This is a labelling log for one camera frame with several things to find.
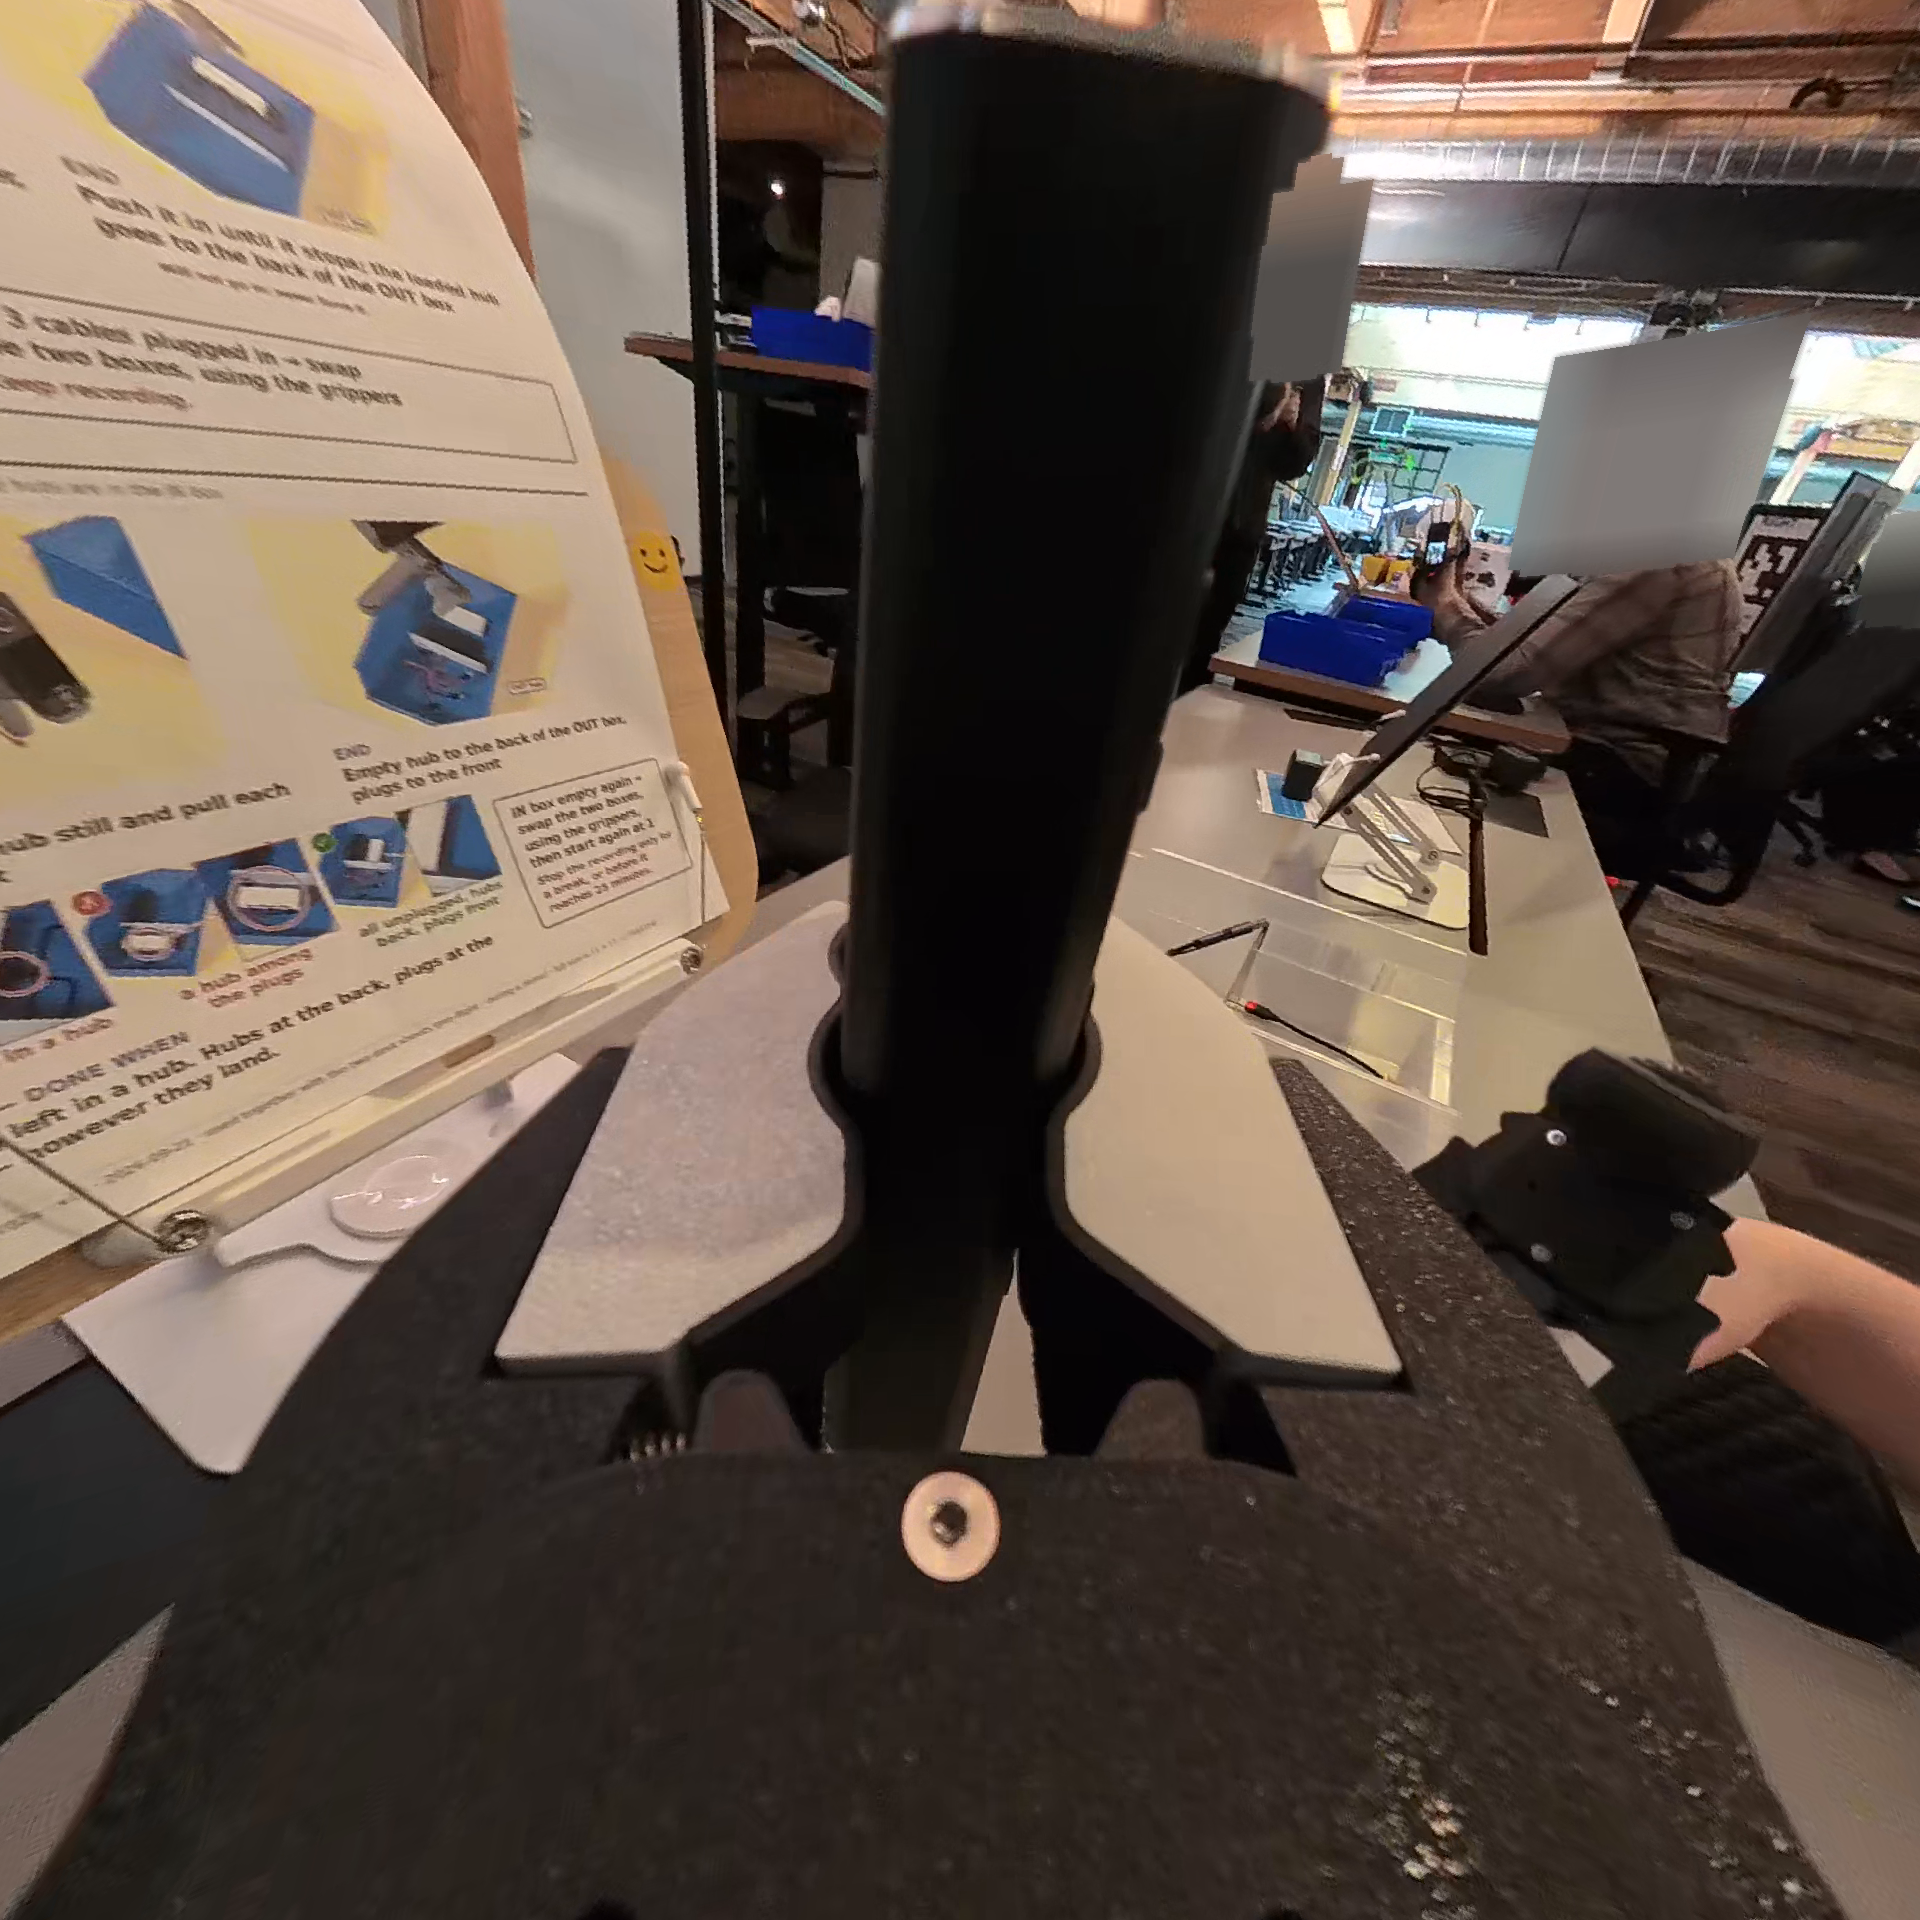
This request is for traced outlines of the printed marker tag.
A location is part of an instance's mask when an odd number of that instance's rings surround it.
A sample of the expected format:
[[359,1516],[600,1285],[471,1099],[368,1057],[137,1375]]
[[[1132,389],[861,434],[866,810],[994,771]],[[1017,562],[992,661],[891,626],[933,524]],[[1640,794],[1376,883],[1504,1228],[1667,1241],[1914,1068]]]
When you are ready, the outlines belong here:
[[1746,628],[1785,589],[1827,516],[1829,507],[1817,503],[1761,503],[1748,513],[1736,554]]

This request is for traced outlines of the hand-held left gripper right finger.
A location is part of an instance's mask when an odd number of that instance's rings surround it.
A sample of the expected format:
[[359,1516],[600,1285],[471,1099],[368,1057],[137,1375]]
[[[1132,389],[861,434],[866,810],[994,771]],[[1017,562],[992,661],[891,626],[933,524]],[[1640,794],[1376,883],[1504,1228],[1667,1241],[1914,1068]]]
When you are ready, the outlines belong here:
[[1401,1381],[1401,1355],[1275,1065],[1229,1007],[1119,920],[1087,1091],[1051,1152],[1063,1233],[1256,1381]]

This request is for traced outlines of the white stand base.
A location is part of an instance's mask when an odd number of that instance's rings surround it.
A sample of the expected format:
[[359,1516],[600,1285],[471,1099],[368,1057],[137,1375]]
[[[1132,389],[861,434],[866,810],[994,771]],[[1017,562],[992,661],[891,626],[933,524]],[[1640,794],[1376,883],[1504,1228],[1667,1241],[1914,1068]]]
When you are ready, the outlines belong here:
[[237,1474],[378,1269],[576,1072],[562,1053],[527,1068],[211,1245],[137,1272],[68,1313],[65,1333],[194,1467]]

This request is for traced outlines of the black usb hub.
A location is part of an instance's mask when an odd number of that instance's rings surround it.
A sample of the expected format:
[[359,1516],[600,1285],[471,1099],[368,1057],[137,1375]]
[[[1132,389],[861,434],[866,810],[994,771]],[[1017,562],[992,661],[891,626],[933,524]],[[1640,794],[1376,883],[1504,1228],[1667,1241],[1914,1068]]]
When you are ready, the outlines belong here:
[[842,1000],[842,1450],[949,1452],[1011,1285],[1087,1452],[1217,1339],[1067,1209],[1095,972],[1256,416],[1260,255],[1328,135],[1282,52],[1073,11],[888,32]]

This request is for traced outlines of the wooden post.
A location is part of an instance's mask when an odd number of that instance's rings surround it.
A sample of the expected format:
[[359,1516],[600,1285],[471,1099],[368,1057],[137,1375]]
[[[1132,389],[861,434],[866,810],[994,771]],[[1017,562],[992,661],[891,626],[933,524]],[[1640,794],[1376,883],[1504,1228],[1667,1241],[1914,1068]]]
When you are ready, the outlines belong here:
[[509,241],[537,275],[503,2],[416,2],[425,84],[467,147]]

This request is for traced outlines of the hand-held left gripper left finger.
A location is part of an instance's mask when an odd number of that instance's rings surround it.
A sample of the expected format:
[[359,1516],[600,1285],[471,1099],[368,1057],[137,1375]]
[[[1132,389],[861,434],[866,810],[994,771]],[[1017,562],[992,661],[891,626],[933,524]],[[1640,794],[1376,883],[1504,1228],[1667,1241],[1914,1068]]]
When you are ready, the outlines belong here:
[[845,1136],[811,1053],[845,900],[685,986],[637,1035],[497,1343],[513,1375],[659,1378],[811,1368],[784,1289],[844,1241]]

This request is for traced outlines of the black metal pole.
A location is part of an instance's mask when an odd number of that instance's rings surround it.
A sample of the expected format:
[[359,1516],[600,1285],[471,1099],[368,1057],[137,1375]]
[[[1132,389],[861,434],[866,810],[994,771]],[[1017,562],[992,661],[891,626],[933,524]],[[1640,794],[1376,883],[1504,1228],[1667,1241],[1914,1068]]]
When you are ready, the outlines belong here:
[[695,489],[699,506],[699,604],[704,661],[728,757],[736,764],[736,714],[728,569],[724,407],[717,386],[717,242],[714,178],[714,21],[706,2],[677,2],[684,210],[689,257],[689,351]]

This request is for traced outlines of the black office chair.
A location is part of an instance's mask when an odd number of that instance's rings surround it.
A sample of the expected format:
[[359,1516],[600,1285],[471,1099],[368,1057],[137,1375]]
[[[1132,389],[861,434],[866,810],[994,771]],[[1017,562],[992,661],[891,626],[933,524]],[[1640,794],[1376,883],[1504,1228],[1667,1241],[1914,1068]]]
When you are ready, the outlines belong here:
[[825,683],[770,680],[736,701],[736,772],[749,804],[759,891],[813,875],[848,856],[857,693],[857,597],[777,587],[764,616],[825,661]]
[[1737,673],[1761,681],[1732,711],[1727,741],[1674,738],[1663,832],[1625,888],[1620,924],[1632,925],[1658,893],[1737,904],[1817,764],[1915,696],[1912,492],[1914,482],[1860,476],[1842,487],[1748,634]]

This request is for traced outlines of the printed instruction sheet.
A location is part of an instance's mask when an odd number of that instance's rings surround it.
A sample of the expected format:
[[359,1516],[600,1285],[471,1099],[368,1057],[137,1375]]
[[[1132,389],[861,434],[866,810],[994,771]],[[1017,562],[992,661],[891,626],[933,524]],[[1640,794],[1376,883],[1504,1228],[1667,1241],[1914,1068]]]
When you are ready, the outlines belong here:
[[729,896],[474,157],[362,5],[5,5],[5,1279]]

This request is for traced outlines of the clear plastic bin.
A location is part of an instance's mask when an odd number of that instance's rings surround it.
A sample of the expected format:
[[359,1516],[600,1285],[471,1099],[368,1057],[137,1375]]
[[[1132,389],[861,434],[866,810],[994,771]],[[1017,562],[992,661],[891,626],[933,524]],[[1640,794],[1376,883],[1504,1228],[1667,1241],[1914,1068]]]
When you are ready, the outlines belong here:
[[1393,924],[1354,920],[1167,851],[1132,853],[1115,915],[1168,948],[1236,921],[1271,921],[1260,948],[1223,944],[1176,961],[1213,996],[1256,1000],[1312,1033],[1371,1053],[1396,1087],[1335,1064],[1239,1018],[1269,1052],[1309,1065],[1343,1095],[1396,1099],[1441,1113],[1457,1109],[1459,988],[1408,951]]

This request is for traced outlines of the dark tablet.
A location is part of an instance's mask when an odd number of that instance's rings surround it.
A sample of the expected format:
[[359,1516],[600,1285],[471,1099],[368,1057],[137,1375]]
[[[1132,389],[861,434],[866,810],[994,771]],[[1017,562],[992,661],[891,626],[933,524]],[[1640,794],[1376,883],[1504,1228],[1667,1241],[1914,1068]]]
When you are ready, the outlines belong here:
[[1363,752],[1338,755],[1305,802],[1309,826],[1352,810],[1360,796],[1441,721],[1463,707],[1474,691],[1512,658],[1572,595],[1577,581],[1563,573],[1541,579],[1512,610],[1453,649],[1451,666],[1423,689],[1408,709],[1393,711],[1368,738]]

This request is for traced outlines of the blue storage bin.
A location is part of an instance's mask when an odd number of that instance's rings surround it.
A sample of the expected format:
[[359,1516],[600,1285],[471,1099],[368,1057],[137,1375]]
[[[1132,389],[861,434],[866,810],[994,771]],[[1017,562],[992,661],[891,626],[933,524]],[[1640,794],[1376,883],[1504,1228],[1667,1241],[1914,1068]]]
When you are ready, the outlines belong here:
[[1428,608],[1400,597],[1349,595],[1333,610],[1274,610],[1258,658],[1319,680],[1379,689],[1433,634]]
[[752,347],[762,359],[804,369],[873,370],[873,325],[836,314],[757,305]]

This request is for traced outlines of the wooden display board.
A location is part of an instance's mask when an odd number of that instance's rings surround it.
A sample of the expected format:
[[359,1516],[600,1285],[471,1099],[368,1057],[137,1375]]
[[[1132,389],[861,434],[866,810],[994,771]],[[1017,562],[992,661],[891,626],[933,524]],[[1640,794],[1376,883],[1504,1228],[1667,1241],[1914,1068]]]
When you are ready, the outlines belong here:
[[666,533],[603,451],[497,489],[107,493],[181,631],[56,635],[104,711],[5,829],[5,1337],[691,980],[748,816]]

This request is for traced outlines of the person's right hand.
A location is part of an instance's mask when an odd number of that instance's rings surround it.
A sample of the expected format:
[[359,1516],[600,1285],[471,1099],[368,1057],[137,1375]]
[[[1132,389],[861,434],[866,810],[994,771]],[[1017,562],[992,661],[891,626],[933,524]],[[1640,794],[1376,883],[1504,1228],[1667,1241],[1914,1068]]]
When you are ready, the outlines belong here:
[[1690,1369],[1748,1354],[1919,1492],[1919,1287],[1821,1239],[1732,1219],[1736,1269],[1701,1305],[1717,1317]]

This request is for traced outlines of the black textured pad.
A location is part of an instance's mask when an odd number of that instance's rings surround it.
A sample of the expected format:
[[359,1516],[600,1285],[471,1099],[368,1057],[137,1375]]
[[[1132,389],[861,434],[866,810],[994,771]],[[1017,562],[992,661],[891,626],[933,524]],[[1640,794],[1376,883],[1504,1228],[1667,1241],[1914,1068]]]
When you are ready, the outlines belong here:
[[1919,1547],[1884,1467],[1761,1360],[1697,1369],[1616,1431],[1682,1556],[1915,1658]]

